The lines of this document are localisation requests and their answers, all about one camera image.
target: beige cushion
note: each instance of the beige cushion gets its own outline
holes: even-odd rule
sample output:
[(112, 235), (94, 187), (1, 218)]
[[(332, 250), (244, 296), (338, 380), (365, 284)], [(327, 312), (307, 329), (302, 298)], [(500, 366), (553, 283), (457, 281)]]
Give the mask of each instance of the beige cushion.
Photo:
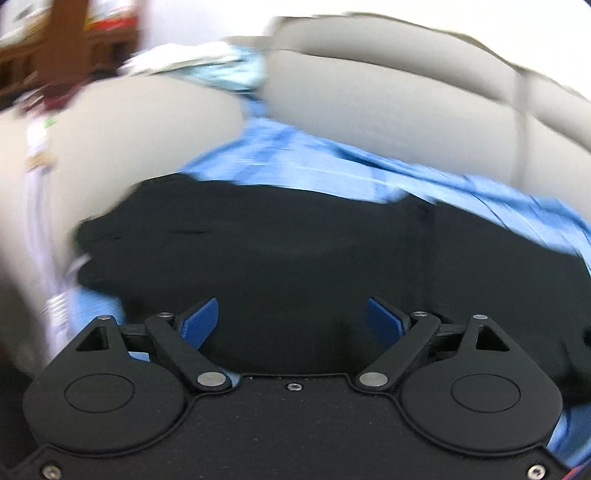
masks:
[(558, 197), (591, 222), (591, 153), (530, 116), (521, 190)]
[(384, 157), (513, 183), (518, 74), (441, 32), (358, 15), (292, 20), (267, 54), (269, 115)]
[(428, 77), (293, 51), (268, 56), (269, 114), (410, 163), (512, 182), (516, 112)]
[[(62, 271), (76, 255), (72, 234), (81, 220), (104, 212), (134, 183), (237, 137), (244, 122), (235, 96), (161, 76), (92, 83), (56, 120), (48, 205)], [(45, 295), (24, 230), (26, 128), (13, 109), (0, 113), (0, 262), (39, 315)]]

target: light blue towel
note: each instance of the light blue towel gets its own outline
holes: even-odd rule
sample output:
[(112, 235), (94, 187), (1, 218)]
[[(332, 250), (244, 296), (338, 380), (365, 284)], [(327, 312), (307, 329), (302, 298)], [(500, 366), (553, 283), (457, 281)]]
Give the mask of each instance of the light blue towel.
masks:
[(481, 176), (378, 157), (268, 118), (251, 118), (239, 139), (180, 171), (197, 180), (268, 184), (379, 203), (411, 193), (475, 213), (544, 247), (580, 255), (591, 265), (589, 225), (557, 199), (532, 197)]
[(236, 60), (183, 67), (160, 74), (232, 92), (256, 89), (265, 79), (265, 62), (262, 54), (249, 47), (231, 48), (238, 56)]

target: wooden furniture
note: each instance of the wooden furniture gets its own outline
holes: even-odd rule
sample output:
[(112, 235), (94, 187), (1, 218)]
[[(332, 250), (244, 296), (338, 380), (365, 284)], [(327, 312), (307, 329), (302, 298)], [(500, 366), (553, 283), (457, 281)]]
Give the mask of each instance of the wooden furniture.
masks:
[(54, 0), (42, 33), (0, 47), (0, 96), (82, 79), (97, 70), (114, 72), (129, 58), (138, 46), (137, 26), (86, 30), (87, 9), (88, 0)]

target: screw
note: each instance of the screw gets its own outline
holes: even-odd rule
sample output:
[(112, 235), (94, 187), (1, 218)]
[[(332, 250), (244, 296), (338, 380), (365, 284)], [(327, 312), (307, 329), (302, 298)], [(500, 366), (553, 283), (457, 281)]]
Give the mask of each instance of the screw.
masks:
[(47, 480), (60, 480), (61, 478), (61, 470), (50, 463), (43, 467), (41, 473)]
[(382, 387), (388, 383), (388, 377), (379, 372), (367, 372), (359, 376), (359, 381), (366, 387)]
[(304, 386), (301, 383), (288, 383), (286, 386), (286, 389), (289, 390), (290, 392), (299, 392), (304, 388)]
[(542, 480), (546, 475), (546, 468), (544, 465), (534, 465), (527, 470), (527, 478), (530, 480)]
[(197, 382), (204, 387), (219, 387), (226, 382), (226, 376), (220, 372), (205, 372), (197, 377)]

